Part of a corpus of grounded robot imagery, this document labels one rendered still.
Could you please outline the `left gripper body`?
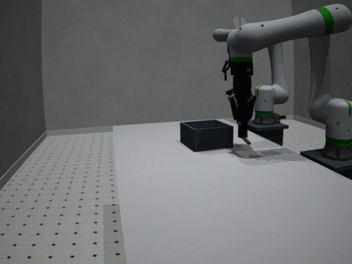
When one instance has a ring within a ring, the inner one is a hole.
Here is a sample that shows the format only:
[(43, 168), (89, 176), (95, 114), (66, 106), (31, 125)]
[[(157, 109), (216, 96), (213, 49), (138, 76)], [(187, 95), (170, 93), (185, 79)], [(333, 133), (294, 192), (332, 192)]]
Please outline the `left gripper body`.
[(249, 98), (252, 95), (251, 92), (251, 76), (233, 76), (233, 94), (235, 99), (240, 102), (240, 94), (244, 94), (244, 102), (246, 102), (246, 94), (249, 94)]

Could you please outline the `brown cylindrical peg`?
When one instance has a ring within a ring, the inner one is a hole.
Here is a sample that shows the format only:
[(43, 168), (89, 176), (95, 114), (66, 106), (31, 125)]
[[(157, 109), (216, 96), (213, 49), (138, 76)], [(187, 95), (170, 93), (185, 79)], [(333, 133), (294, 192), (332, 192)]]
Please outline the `brown cylindrical peg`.
[(250, 145), (251, 144), (251, 142), (245, 137), (245, 136), (243, 136), (243, 138), (242, 138), (248, 145)]

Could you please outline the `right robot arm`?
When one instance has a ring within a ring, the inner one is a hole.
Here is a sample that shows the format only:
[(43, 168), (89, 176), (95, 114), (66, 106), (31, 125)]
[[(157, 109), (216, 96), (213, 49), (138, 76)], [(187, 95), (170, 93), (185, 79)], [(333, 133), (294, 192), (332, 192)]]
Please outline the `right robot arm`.
[[(216, 29), (213, 38), (218, 42), (227, 42), (232, 30)], [(271, 63), (272, 85), (258, 86), (255, 88), (255, 119), (257, 125), (280, 124), (286, 116), (273, 113), (274, 105), (286, 103), (289, 91), (285, 77), (282, 42), (268, 47)]]

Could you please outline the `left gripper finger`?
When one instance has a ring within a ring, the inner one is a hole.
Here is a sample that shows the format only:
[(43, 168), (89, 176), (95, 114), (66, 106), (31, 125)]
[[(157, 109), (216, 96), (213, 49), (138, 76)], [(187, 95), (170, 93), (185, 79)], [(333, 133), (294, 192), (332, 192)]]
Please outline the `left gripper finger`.
[(246, 102), (244, 102), (243, 104), (243, 135), (247, 138), (248, 124), (249, 124), (249, 120), (252, 119), (254, 104), (257, 97), (252, 94), (249, 100), (249, 94), (247, 93), (245, 96), (246, 96)]
[[(244, 104), (244, 94), (240, 94), (240, 102), (235, 101), (235, 95), (232, 94), (228, 97), (232, 108), (232, 114), (234, 120), (238, 124), (238, 137), (243, 138), (243, 104)], [(237, 103), (237, 105), (236, 105)]]

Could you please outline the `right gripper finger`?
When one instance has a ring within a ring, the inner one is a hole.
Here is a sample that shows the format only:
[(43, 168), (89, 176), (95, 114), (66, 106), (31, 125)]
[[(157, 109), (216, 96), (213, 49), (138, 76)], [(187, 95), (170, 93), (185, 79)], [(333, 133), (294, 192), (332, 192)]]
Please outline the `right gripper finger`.
[[(227, 73), (226, 72), (230, 68), (230, 64), (227, 66), (228, 62), (229, 62), (228, 60), (225, 61), (224, 67), (222, 69), (222, 72), (224, 74), (224, 81), (227, 81)], [(227, 68), (226, 68), (226, 66), (227, 66)]]

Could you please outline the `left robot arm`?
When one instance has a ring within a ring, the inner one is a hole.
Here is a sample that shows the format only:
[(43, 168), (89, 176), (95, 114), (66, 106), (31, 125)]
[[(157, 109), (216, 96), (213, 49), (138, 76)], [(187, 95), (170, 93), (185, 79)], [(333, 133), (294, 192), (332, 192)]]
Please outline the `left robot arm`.
[(253, 52), (308, 37), (311, 61), (308, 111), (313, 120), (326, 125), (326, 144), (321, 155), (334, 161), (352, 159), (352, 102), (332, 97), (330, 34), (344, 32), (351, 24), (350, 10), (342, 4), (332, 4), (283, 19), (244, 24), (227, 38), (230, 74), (250, 76)]

